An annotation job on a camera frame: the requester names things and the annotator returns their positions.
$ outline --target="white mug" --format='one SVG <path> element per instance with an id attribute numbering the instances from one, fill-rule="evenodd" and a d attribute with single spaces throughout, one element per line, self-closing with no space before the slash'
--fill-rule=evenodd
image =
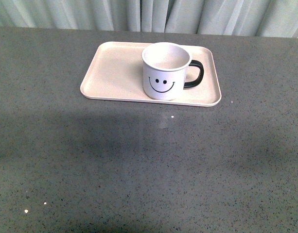
<path id="1" fill-rule="evenodd" d="M 143 89 L 156 100 L 174 100 L 183 89 L 199 85 L 204 76 L 201 62 L 192 60 L 188 51 L 180 45 L 160 42 L 142 51 Z M 185 82 L 188 66 L 200 69 L 196 80 Z"/>

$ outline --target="black mug handle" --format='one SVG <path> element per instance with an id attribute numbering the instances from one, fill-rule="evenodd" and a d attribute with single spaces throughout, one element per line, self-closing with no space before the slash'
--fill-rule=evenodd
<path id="1" fill-rule="evenodd" d="M 195 79 L 194 81 L 184 83 L 183 89 L 191 88 L 191 87 L 195 87 L 195 86 L 199 85 L 204 77 L 204 67 L 201 62 L 199 62 L 197 60 L 191 60 L 191 63 L 189 64 L 189 66 L 199 68 L 200 69 L 199 75 L 198 75 L 197 79 Z"/>

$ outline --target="tray rim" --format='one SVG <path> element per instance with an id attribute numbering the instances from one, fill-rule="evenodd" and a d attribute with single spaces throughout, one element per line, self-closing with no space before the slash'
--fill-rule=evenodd
<path id="1" fill-rule="evenodd" d="M 214 74 L 215 74 L 215 77 L 214 77 L 214 81 L 216 82 L 216 85 L 218 87 L 218 94 L 219 94 L 219 98 L 215 101 L 215 102 L 212 102 L 212 103 L 183 103 L 183 102 L 176 102 L 175 100 L 155 100 L 155 99 L 130 99 L 130 98 L 108 98 L 108 97 L 95 97 L 95 96 L 90 96 L 88 94 L 85 93 L 84 91 L 84 85 L 85 85 L 85 81 L 86 79 L 88 79 L 88 73 L 90 72 L 91 69 L 93 69 L 93 62 L 96 60 L 96 58 L 98 57 L 98 51 L 100 51 L 102 49 L 102 47 L 104 46 L 108 46 L 109 44 L 114 44 L 115 46 L 119 46 L 119 45 L 124 45 L 126 46 L 126 44 L 130 44 L 130 46 L 132 45 L 136 45 L 136 44 L 139 44 L 141 47 L 143 47 L 143 45 L 150 45 L 152 43 L 146 43 L 146 42 L 123 42 L 123 41 L 107 41 L 107 42 L 104 42 L 102 44 L 100 44 L 91 60 L 91 63 L 87 69 L 87 72 L 82 80 L 82 83 L 80 85 L 80 91 L 81 93 L 88 99 L 91 99 L 91 100 L 109 100 L 109 101 L 124 101 L 124 102 L 142 102 L 142 103 L 159 103 L 159 104 L 171 104 L 171 105 L 183 105 L 183 106 L 197 106 L 197 107 L 212 107 L 212 106 L 215 106 L 216 104 L 218 104 L 222 98 L 222 95 L 221 95 L 221 88 L 220 88 L 220 84 L 219 84 L 219 80 L 218 80 L 218 75 L 217 75 L 217 71 L 216 71 L 216 66 L 215 66 L 215 63 L 214 63 L 214 59 L 213 59 L 213 54 L 212 52 L 206 48 L 206 47 L 202 47 L 202 46 L 191 46 L 191 45 L 180 45 L 180 46 L 183 46 L 183 47 L 196 47 L 196 48 L 201 48 L 203 50 L 206 50 L 209 54 L 210 54 L 210 57 L 211 57 L 211 62 L 213 64 L 213 71 L 214 71 Z"/>

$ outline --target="white curtain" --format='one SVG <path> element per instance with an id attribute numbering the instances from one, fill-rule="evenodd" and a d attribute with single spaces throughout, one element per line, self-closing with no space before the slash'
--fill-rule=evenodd
<path id="1" fill-rule="evenodd" d="M 0 0 L 0 26 L 298 38 L 298 0 Z"/>

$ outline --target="rectangular tray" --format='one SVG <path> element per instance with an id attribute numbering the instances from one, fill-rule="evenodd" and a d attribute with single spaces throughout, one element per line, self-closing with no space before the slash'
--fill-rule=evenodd
<path id="1" fill-rule="evenodd" d="M 106 42 L 101 44 L 87 70 L 80 90 L 94 100 L 163 103 L 211 107 L 221 99 L 218 77 L 210 50 L 183 46 L 192 59 L 204 66 L 204 78 L 197 87 L 186 89 L 175 100 L 154 100 L 146 95 L 142 81 L 141 53 L 148 43 Z M 198 76 L 199 69 L 188 68 L 186 82 Z"/>

